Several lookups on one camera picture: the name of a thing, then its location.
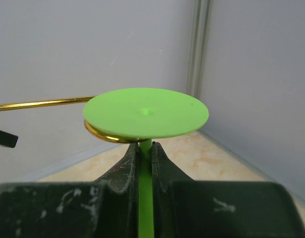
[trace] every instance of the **white wall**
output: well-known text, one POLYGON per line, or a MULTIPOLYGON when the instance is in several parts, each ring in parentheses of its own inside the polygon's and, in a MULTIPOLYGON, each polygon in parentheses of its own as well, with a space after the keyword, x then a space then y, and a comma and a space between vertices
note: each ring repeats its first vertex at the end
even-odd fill
POLYGON ((305 0, 216 0, 203 128, 305 200, 305 0))
MULTIPOLYGON (((184 92, 191 0, 0 0, 0 103, 126 87, 184 92)), ((83 127, 83 105, 0 112, 19 136, 0 147, 0 182, 33 180, 111 148, 83 127)))

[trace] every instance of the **green disc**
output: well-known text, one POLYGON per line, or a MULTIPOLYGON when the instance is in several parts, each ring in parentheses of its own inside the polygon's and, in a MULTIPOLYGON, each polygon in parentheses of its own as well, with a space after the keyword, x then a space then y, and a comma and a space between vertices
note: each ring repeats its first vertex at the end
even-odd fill
POLYGON ((199 129, 206 106, 189 95, 158 88, 127 88, 88 101, 84 118, 107 134, 128 138, 166 138, 199 129))

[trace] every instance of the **green stem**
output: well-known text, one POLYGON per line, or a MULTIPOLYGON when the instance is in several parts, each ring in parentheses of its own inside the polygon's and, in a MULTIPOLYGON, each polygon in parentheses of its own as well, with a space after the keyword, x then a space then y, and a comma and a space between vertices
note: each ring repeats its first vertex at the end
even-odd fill
POLYGON ((153 238, 152 140, 140 143, 138 238, 153 238))

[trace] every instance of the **table surface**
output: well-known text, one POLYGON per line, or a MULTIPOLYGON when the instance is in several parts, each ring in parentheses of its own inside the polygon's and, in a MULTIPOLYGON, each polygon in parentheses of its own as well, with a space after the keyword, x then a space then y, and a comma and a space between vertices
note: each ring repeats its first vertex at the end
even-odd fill
MULTIPOLYGON (((267 180, 263 174, 198 132, 154 141, 160 142, 168 157, 195 180, 267 180)), ((93 181, 116 164, 127 148, 128 144, 120 145, 39 181, 93 181)), ((295 203, 305 224, 305 206, 297 199, 295 203)))

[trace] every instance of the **black object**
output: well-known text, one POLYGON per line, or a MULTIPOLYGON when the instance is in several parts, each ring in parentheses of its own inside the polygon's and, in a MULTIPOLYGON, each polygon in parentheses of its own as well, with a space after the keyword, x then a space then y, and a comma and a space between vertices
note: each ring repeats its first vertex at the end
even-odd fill
MULTIPOLYGON (((0 185, 0 238, 136 238, 137 144, 95 182, 0 185)), ((156 238, 305 238, 288 192, 270 182, 194 181, 152 145, 156 238)))
POLYGON ((17 140, 18 140, 17 135, 13 135, 0 130, 0 145, 9 148, 15 148, 17 140))

